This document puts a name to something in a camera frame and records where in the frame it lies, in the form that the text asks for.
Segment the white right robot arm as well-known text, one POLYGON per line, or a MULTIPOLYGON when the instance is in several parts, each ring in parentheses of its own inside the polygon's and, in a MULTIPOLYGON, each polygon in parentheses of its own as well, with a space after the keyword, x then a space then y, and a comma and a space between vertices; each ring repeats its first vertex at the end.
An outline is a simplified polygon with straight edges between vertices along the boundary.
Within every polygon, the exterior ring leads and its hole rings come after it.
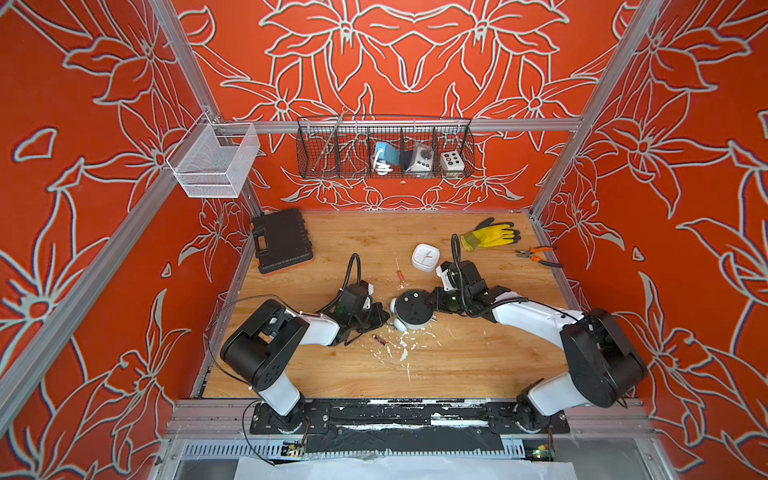
POLYGON ((433 310, 517 328, 565 356, 564 373, 535 381, 516 396, 511 419, 521 430, 537 433, 551 417, 573 407, 611 407, 649 376, 646 362, 611 313, 559 309, 506 287, 489 287, 475 264, 461 257, 456 234, 451 255, 438 267, 443 285, 432 293, 433 310))

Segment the white round twin-bell alarm clock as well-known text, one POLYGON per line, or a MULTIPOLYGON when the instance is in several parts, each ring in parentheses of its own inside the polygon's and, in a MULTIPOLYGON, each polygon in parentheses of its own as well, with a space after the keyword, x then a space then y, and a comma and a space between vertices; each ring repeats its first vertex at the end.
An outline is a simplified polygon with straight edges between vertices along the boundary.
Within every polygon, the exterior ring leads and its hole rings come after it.
POLYGON ((424 290, 405 291, 392 299, 389 307, 394 316, 393 325, 402 333, 425 329, 434 316, 430 294, 424 290))

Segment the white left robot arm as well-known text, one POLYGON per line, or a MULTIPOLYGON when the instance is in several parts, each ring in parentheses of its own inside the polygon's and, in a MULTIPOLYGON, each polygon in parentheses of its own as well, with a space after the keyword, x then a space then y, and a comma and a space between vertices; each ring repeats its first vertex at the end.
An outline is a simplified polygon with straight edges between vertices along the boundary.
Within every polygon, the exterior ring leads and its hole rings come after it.
POLYGON ((264 302, 223 342, 219 358, 286 429, 293 429, 303 419, 305 397, 288 378, 289 362, 301 346, 348 346, 385 326, 390 314, 373 295, 374 286, 362 278, 361 259, 354 253, 328 304, 305 312, 276 295, 264 295, 264 302))

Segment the white square alarm clock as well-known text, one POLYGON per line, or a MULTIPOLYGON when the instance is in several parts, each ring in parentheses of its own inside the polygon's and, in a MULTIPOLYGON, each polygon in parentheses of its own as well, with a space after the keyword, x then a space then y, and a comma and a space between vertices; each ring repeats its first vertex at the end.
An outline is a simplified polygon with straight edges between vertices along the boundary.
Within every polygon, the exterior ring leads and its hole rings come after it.
POLYGON ((440 264, 440 250, 426 243, 418 244, 413 250, 411 263, 414 268, 423 272, 433 272, 440 264))

